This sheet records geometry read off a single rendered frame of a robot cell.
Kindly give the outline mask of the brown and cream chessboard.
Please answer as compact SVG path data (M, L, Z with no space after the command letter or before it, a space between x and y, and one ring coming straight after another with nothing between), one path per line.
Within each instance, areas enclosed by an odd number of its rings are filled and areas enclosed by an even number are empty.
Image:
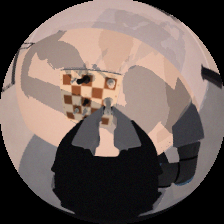
M82 83L81 85L70 83L71 80L75 78L83 79L84 76L89 76L89 83ZM113 106L116 107L122 77L122 75L89 70L60 71L60 91L65 119L78 123L104 106L103 100L106 97L111 97L114 100ZM108 88L107 85L109 79L115 81L114 88L112 89ZM82 106L85 99L88 99L89 103L86 106ZM78 108L79 112L73 115L75 108ZM87 114L82 117L84 109L87 110ZM103 115L100 126L111 128L112 120L113 115Z

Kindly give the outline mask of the white king chess piece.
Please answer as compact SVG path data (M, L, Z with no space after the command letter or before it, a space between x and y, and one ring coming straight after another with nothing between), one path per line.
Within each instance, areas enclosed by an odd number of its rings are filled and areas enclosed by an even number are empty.
M115 81L113 79L109 79L107 81L107 85L108 85L109 88L113 88L114 85L115 85Z

